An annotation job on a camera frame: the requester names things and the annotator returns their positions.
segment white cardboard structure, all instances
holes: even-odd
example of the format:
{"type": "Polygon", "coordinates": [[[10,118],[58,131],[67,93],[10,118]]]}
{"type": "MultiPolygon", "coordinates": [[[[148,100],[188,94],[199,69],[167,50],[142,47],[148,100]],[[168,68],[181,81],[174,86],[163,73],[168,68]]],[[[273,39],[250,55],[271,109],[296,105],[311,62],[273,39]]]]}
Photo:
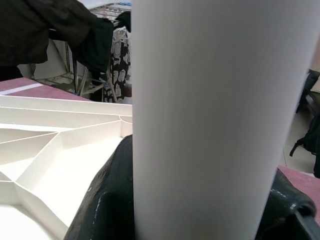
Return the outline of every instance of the white cardboard structure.
{"type": "Polygon", "coordinates": [[[0,96],[0,222],[23,229],[0,239],[63,239],[94,176],[132,134],[131,108],[0,96]]]}

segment patterned fabric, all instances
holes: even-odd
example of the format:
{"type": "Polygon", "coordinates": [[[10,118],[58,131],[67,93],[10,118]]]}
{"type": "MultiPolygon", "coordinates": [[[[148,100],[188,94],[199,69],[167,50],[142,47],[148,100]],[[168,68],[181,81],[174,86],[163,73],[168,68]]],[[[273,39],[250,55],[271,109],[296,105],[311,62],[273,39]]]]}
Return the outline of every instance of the patterned fabric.
{"type": "MultiPolygon", "coordinates": [[[[127,30],[120,28],[113,33],[111,47],[110,75],[115,96],[119,103],[125,99],[125,85],[131,65],[127,30]]],[[[104,86],[104,101],[112,103],[113,94],[109,83],[104,86]]]]}

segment black jacket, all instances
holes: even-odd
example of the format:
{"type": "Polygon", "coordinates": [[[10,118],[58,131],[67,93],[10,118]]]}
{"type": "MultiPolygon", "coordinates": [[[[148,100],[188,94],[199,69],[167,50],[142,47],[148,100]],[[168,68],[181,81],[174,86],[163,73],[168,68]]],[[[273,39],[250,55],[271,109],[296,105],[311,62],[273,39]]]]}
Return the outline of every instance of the black jacket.
{"type": "Polygon", "coordinates": [[[0,66],[45,62],[50,28],[77,48],[96,18],[77,0],[0,0],[0,66]]]}

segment black backpack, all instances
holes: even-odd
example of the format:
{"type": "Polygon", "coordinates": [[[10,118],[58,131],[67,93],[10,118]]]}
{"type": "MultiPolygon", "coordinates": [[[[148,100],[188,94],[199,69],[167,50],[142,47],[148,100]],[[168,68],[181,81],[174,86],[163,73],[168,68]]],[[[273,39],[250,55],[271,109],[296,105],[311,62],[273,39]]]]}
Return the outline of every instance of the black backpack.
{"type": "Polygon", "coordinates": [[[311,123],[308,132],[305,134],[303,138],[300,138],[296,143],[294,144],[294,147],[292,148],[290,152],[290,157],[293,156],[296,148],[298,146],[303,146],[304,149],[311,152],[313,155],[316,155],[317,152],[317,137],[320,134],[320,114],[315,116],[311,123]]]}

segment white paper tube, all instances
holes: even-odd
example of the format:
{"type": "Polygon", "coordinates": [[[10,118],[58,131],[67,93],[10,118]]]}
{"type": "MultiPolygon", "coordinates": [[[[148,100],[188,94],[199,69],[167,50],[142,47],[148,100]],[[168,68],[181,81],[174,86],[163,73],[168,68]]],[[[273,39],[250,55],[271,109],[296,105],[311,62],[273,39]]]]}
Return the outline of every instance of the white paper tube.
{"type": "Polygon", "coordinates": [[[317,0],[137,0],[137,239],[255,237],[320,30],[317,0]]]}

